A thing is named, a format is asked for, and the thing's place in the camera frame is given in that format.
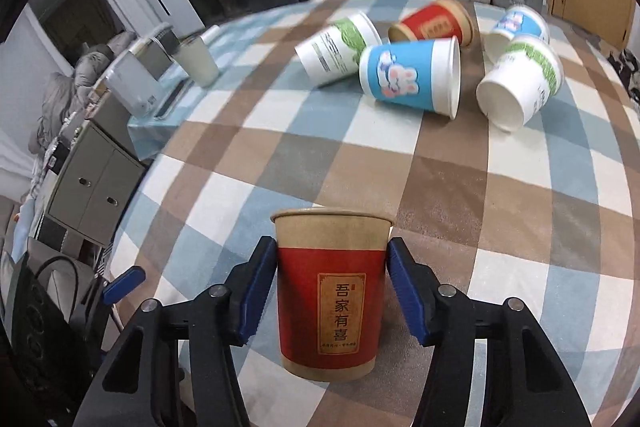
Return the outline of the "red and kraft paper cup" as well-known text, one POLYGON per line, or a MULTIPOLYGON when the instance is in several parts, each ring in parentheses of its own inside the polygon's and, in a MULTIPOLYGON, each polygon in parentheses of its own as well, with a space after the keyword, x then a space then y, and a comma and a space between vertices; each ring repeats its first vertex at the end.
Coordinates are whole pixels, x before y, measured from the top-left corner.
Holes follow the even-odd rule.
POLYGON ((283 367, 310 381, 353 381, 378 355, 393 220, 305 208, 271 216, 278 243, 283 367))

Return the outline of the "blue rabbit paper cup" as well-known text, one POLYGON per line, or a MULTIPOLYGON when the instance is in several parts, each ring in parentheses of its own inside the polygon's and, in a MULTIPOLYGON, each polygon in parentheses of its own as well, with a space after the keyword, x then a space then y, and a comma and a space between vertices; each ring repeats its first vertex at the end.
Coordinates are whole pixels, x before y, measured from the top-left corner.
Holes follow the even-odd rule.
POLYGON ((368 46, 360 57, 359 81, 376 101, 454 119, 461 93, 460 44, 451 37, 368 46))

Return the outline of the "white green paper cup left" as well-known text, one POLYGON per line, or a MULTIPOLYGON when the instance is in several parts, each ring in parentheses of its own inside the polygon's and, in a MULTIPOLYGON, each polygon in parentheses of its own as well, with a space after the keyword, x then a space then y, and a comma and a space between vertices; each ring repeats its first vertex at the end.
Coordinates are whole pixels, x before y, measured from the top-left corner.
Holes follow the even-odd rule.
POLYGON ((295 47, 304 71, 316 87, 357 74, 363 51, 382 39, 361 11, 334 20, 295 47))

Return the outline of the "white green paper cup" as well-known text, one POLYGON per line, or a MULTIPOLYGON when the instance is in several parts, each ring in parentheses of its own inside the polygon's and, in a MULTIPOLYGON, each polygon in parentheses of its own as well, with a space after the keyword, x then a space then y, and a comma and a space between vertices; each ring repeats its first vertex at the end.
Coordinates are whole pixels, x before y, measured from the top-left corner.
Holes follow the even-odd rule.
POLYGON ((559 55, 544 40, 514 38, 476 88, 480 110, 495 127, 514 132, 555 96, 565 80, 559 55))
POLYGON ((334 20, 295 47, 304 71, 316 87, 357 74, 363 51, 382 39, 361 11, 334 20))

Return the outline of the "white green paper cup right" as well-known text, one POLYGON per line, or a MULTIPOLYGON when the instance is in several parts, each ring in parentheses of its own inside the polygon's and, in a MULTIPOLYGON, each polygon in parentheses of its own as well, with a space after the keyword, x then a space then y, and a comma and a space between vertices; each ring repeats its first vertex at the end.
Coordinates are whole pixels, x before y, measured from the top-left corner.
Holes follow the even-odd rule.
POLYGON ((555 96, 565 80, 559 55, 544 40, 514 38, 476 88, 480 110, 495 127, 514 132, 555 96))

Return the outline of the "blue white paper cup rear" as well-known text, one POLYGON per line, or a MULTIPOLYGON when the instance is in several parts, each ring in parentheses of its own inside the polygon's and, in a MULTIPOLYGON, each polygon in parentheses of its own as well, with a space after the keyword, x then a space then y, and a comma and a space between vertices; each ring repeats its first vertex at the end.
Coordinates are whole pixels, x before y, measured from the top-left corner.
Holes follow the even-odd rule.
POLYGON ((484 50, 491 63, 498 61, 506 46, 516 37, 532 36, 545 43, 550 40, 544 18, 524 4, 512 5, 484 37, 484 50))

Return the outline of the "grey low cabinet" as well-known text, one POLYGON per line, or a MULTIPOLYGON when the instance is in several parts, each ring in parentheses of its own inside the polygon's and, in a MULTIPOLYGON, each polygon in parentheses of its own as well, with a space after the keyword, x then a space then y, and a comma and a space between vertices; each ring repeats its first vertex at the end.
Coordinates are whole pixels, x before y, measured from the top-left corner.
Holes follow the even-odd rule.
POLYGON ((144 174, 137 159, 88 122, 58 174, 46 216, 87 241, 106 246, 144 174))

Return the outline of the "checked tablecloth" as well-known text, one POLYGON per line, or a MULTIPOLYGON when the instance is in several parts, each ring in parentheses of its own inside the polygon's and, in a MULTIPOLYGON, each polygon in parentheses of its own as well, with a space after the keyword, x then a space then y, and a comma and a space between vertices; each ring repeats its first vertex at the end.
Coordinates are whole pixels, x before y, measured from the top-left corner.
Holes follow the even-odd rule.
POLYGON ((222 282, 278 210, 324 206, 395 220, 416 260, 471 298, 521 298, 594 425, 639 386, 639 119, 616 72, 553 27, 566 79, 522 129, 477 107, 486 64, 462 53, 456 118, 378 104, 357 79, 315 88, 296 44, 361 11, 386 31, 427 0, 311 0, 224 25, 221 74, 184 113, 130 202, 108 272, 145 282, 118 308, 191 299, 222 282))

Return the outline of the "white smartphone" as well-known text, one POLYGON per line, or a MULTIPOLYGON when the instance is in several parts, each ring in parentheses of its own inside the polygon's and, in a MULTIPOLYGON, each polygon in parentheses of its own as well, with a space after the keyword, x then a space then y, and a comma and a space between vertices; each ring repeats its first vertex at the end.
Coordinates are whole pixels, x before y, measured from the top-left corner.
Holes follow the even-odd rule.
POLYGON ((165 100, 157 111, 153 114, 154 119, 165 119, 173 110, 178 102, 182 99, 186 91, 189 91, 192 86, 192 81, 189 78, 184 78, 178 81, 175 87, 168 93, 165 100))

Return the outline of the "white kettle appliance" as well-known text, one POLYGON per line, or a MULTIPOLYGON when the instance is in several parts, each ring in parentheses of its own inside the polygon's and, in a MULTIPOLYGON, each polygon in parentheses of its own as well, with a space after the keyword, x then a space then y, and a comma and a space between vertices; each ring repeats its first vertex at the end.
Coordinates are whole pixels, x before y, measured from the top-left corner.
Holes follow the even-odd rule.
POLYGON ((130 51, 115 58, 102 78, 108 90, 136 118, 153 113, 165 96, 160 83, 130 51))

